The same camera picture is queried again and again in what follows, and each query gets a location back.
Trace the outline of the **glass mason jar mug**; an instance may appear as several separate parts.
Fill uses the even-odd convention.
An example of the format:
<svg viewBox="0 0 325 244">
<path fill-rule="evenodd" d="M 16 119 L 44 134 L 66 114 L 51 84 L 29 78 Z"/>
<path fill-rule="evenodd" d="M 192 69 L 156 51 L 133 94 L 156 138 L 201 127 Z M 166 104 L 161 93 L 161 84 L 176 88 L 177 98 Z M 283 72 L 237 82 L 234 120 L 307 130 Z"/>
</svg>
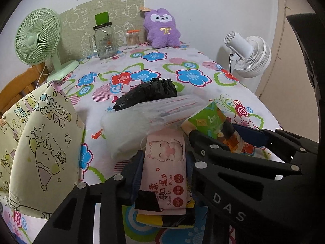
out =
<svg viewBox="0 0 325 244">
<path fill-rule="evenodd" d="M 117 44 L 115 40 L 112 22 L 104 23 L 93 27 L 94 35 L 90 37 L 90 49 L 100 59 L 113 57 L 117 54 Z"/>
</svg>

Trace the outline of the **white standing fan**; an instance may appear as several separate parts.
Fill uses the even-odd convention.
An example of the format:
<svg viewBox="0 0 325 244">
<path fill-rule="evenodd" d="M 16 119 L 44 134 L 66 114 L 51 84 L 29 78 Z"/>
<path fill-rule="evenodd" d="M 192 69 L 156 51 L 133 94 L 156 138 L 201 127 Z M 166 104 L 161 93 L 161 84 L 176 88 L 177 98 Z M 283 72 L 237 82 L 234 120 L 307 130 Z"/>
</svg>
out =
<svg viewBox="0 0 325 244">
<path fill-rule="evenodd" d="M 264 73 L 272 59 L 272 52 L 260 36 L 244 38 L 238 32 L 229 32 L 224 38 L 231 50 L 230 68 L 243 78 L 254 78 Z"/>
</svg>

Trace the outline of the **clear pack white pads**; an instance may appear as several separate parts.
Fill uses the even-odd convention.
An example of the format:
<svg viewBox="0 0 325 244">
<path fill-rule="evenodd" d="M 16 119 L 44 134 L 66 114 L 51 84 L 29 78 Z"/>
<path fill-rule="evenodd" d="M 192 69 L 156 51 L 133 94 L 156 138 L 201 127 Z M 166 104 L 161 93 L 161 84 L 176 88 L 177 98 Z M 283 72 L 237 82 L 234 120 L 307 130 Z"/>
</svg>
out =
<svg viewBox="0 0 325 244">
<path fill-rule="evenodd" d="M 138 103 L 101 118 L 109 156 L 129 160 L 144 148 L 148 134 L 164 128 L 179 128 L 181 123 L 208 102 L 197 95 L 181 95 Z"/>
</svg>

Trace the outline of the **green cup on jar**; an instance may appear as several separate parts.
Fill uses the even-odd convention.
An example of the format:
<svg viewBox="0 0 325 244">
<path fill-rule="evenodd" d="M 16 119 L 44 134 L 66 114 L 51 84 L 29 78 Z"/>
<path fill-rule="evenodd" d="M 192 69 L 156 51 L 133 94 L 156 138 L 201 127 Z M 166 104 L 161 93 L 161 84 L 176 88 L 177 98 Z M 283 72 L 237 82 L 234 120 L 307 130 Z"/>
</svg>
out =
<svg viewBox="0 0 325 244">
<path fill-rule="evenodd" d="M 96 26 L 103 24 L 110 24 L 110 17 L 108 12 L 102 12 L 95 15 Z"/>
</svg>

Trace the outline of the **purple plush bunny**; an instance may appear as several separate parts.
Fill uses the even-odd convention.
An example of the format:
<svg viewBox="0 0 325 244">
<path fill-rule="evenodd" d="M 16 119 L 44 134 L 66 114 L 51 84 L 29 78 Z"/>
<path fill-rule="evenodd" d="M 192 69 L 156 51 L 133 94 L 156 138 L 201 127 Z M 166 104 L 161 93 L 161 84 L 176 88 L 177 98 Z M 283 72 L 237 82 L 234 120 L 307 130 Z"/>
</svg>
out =
<svg viewBox="0 0 325 244">
<path fill-rule="evenodd" d="M 165 8 L 151 10 L 144 14 L 146 39 L 154 49 L 179 47 L 181 34 L 175 18 Z"/>
</svg>

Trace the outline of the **yellow fabric storage box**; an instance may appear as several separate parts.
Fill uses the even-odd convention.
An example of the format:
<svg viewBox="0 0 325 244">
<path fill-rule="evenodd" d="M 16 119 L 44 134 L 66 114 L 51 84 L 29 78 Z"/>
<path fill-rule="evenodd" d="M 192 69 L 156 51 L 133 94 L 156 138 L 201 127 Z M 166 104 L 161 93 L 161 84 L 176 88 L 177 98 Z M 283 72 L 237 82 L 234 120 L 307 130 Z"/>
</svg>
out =
<svg viewBox="0 0 325 244">
<path fill-rule="evenodd" d="M 85 125 L 51 81 L 1 117 L 1 203 L 48 219 L 79 182 Z"/>
</svg>

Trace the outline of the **green desk fan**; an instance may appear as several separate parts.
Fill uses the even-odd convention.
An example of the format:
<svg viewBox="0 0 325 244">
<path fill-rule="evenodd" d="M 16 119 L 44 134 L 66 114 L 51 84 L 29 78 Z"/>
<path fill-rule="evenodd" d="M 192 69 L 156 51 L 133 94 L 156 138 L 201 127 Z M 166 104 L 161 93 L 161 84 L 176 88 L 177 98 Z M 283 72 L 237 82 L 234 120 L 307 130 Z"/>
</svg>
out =
<svg viewBox="0 0 325 244">
<path fill-rule="evenodd" d="M 78 66 L 77 60 L 60 62 L 57 47 L 61 39 L 61 23 L 56 12 L 48 8 L 34 10 L 20 24 L 14 39 L 15 52 L 24 64 L 37 65 L 50 59 L 53 71 L 48 81 L 61 80 Z"/>
</svg>

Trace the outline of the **pink wet wipes pack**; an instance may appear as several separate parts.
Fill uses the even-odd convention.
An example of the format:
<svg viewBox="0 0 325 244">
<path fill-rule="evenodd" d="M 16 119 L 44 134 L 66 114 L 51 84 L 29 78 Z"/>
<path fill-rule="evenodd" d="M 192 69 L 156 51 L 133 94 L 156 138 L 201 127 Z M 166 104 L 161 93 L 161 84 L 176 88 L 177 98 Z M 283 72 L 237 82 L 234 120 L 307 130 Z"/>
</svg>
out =
<svg viewBox="0 0 325 244">
<path fill-rule="evenodd" d="M 148 135 L 135 209 L 141 215 L 183 215 L 187 204 L 183 132 L 171 128 Z"/>
</svg>

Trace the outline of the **green tissue pack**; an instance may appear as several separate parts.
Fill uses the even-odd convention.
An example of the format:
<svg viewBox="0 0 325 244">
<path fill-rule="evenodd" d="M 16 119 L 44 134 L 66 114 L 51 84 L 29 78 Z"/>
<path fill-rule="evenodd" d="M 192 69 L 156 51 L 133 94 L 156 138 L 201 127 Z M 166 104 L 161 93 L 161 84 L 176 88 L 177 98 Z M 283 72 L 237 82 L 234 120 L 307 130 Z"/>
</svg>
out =
<svg viewBox="0 0 325 244">
<path fill-rule="evenodd" d="M 239 132 L 213 101 L 187 118 L 181 124 L 181 128 L 188 137 L 191 131 L 198 131 L 216 139 L 226 145 L 232 153 L 251 156 L 255 153 L 254 147 L 244 142 Z"/>
</svg>

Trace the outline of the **beige door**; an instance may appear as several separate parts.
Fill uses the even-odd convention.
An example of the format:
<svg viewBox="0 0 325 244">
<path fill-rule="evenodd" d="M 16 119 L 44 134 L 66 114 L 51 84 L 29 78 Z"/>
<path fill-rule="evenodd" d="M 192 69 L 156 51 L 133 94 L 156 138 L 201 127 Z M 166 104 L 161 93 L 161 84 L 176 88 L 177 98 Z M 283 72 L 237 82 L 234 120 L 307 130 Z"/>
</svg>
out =
<svg viewBox="0 0 325 244">
<path fill-rule="evenodd" d="M 289 15 L 312 13 L 306 0 L 278 0 L 272 61 L 256 94 L 284 130 L 315 142 L 319 139 L 318 108 Z"/>
</svg>

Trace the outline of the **toothpick jar orange lid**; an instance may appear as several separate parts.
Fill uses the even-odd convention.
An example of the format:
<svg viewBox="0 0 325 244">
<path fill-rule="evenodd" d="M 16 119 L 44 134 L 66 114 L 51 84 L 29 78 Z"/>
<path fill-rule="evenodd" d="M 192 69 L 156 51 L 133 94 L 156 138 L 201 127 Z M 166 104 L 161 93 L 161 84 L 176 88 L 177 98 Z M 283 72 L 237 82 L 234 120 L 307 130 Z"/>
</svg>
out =
<svg viewBox="0 0 325 244">
<path fill-rule="evenodd" d="M 140 30 L 128 30 L 125 33 L 126 44 L 129 49 L 134 49 L 139 46 Z"/>
</svg>

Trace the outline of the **floral tablecloth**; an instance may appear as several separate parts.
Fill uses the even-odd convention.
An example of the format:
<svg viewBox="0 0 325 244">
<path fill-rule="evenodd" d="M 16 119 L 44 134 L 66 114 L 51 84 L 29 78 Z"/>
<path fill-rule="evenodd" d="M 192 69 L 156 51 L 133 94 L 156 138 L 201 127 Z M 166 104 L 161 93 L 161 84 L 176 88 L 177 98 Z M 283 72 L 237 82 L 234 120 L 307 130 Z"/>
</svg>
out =
<svg viewBox="0 0 325 244">
<path fill-rule="evenodd" d="M 253 92 L 221 65 L 184 45 L 123 48 L 108 60 L 83 59 L 60 83 L 49 79 L 1 117 L 1 216 L 18 243 L 32 243 L 79 182 L 103 183 L 143 150 L 163 207 L 183 209 L 187 226 L 142 224 L 132 204 L 121 207 L 129 243 L 201 243 L 206 208 L 186 185 L 181 124 L 226 142 L 224 120 L 276 130 L 278 121 Z"/>
</svg>

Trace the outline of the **black plastic bag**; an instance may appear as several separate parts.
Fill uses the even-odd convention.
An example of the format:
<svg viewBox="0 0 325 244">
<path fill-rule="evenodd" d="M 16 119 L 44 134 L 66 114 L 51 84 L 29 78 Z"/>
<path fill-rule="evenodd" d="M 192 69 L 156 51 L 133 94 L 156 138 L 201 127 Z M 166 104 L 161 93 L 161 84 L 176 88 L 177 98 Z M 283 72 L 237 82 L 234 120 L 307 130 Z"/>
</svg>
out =
<svg viewBox="0 0 325 244">
<path fill-rule="evenodd" d="M 177 90 L 171 79 L 155 78 L 141 83 L 118 98 L 113 106 L 115 111 L 132 107 L 138 103 L 177 97 Z"/>
</svg>

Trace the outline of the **green patterned wall mat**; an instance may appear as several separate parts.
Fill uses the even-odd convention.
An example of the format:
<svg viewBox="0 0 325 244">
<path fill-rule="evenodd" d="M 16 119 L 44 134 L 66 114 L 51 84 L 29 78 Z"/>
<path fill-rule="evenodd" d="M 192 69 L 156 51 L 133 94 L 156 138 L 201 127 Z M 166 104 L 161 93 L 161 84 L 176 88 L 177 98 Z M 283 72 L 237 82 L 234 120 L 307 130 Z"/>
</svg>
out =
<svg viewBox="0 0 325 244">
<path fill-rule="evenodd" d="M 62 24 L 58 54 L 62 62 L 91 55 L 89 38 L 94 34 L 95 15 L 108 12 L 118 47 L 125 43 L 125 33 L 139 30 L 145 40 L 140 8 L 145 0 L 92 0 L 60 14 Z"/>
</svg>

